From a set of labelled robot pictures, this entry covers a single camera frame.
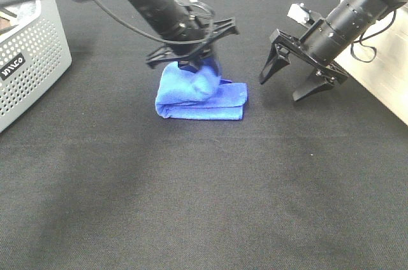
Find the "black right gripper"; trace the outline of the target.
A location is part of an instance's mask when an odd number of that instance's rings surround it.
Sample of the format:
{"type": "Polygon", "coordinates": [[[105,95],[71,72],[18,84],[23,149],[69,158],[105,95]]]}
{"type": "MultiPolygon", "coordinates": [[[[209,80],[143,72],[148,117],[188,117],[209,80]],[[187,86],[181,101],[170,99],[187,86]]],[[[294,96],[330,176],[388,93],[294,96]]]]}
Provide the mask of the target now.
{"type": "Polygon", "coordinates": [[[276,72],[289,65],[291,53],[318,69],[311,72],[293,92],[295,102],[331,90],[335,81],[341,84],[348,79],[347,72],[335,62],[342,46],[341,38],[323,18],[317,20],[300,38],[276,29],[270,41],[271,50],[259,74],[260,84],[266,83],[276,72]]]}

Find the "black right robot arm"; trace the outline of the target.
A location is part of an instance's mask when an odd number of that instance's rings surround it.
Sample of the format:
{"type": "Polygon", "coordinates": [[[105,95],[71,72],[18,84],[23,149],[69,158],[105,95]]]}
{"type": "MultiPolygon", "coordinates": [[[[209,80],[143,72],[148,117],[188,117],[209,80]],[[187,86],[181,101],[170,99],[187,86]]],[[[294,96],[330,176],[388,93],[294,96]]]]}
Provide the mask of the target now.
{"type": "Polygon", "coordinates": [[[406,3],[407,0],[342,0],[325,18],[307,10],[311,19],[305,24],[307,30],[300,38],[278,29],[272,33],[271,50],[259,82],[265,83],[289,65],[289,54],[292,53],[314,67],[306,81],[293,92],[295,101],[344,83],[348,74],[335,59],[376,21],[406,3]]]}

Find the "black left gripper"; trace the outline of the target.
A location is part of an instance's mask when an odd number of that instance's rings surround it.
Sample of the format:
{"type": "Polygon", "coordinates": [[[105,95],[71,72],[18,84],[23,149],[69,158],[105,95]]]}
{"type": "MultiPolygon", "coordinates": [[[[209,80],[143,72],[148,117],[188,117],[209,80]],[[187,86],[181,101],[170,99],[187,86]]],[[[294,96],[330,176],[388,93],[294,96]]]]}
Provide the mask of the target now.
{"type": "Polygon", "coordinates": [[[178,68],[190,73],[197,73],[202,67],[208,66],[216,76],[222,75],[222,67],[219,62],[214,43],[219,39],[238,34],[234,17],[214,22],[191,29],[187,28],[187,36],[197,36],[200,32],[203,36],[199,39],[168,41],[157,50],[150,53],[146,58],[149,67],[155,68],[167,62],[176,62],[178,68]]]}

